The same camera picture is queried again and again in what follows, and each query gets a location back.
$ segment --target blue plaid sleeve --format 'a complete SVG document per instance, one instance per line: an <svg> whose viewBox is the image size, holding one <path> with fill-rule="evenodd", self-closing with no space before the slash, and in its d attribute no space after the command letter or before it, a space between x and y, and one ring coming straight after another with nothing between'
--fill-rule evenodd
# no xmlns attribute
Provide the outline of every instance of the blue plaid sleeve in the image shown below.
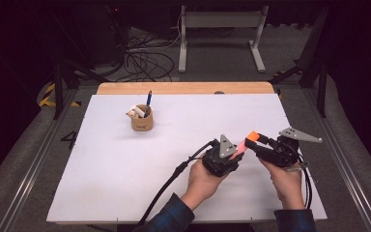
<svg viewBox="0 0 371 232"><path fill-rule="evenodd" d="M311 210L278 210L274 214L280 232L316 231Z"/></svg>
<svg viewBox="0 0 371 232"><path fill-rule="evenodd" d="M161 211L135 232L177 232L185 231L194 220L194 213L175 193Z"/></svg>

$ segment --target wooden table edge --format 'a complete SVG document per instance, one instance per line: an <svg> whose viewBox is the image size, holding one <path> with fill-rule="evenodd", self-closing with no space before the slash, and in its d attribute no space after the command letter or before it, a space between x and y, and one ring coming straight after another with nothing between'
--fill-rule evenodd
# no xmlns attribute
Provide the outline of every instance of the wooden table edge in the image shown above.
<svg viewBox="0 0 371 232"><path fill-rule="evenodd" d="M274 94L267 81L252 82L125 82L102 83L98 95L147 94Z"/></svg>

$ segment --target wooden cup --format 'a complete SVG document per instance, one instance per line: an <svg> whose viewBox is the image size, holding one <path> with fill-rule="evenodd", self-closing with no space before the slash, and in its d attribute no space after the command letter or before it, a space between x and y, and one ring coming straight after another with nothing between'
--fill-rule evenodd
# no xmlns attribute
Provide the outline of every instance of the wooden cup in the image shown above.
<svg viewBox="0 0 371 232"><path fill-rule="evenodd" d="M143 112L146 110L146 104L138 104L139 107ZM153 110L149 106L147 110L147 117L146 118L133 118L131 119L131 127L135 131L149 131L153 128Z"/></svg>

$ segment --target black curtain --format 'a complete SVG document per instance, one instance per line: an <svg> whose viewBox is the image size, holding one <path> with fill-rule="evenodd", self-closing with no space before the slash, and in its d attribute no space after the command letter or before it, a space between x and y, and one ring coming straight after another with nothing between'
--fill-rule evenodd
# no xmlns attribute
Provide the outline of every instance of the black curtain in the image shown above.
<svg viewBox="0 0 371 232"><path fill-rule="evenodd" d="M343 39L328 64L345 113L371 156L371 3L348 5Z"/></svg>
<svg viewBox="0 0 371 232"><path fill-rule="evenodd" d="M0 164L40 111L52 63L24 1L0 1Z"/></svg>

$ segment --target white table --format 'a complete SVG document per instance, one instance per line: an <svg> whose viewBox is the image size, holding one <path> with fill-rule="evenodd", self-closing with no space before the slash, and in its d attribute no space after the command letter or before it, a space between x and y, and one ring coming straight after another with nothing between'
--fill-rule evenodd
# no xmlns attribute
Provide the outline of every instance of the white table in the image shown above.
<svg viewBox="0 0 371 232"><path fill-rule="evenodd" d="M47 221L136 223L175 167L208 141L225 134L238 144L251 131L276 138L290 126L276 94L153 95L155 127L134 131L126 112L146 99L147 92L92 96ZM165 191L148 219L173 192L185 192L188 170ZM314 218L327 218L312 187ZM195 210L194 222L274 219L280 207L270 174L247 151L237 171Z"/></svg>

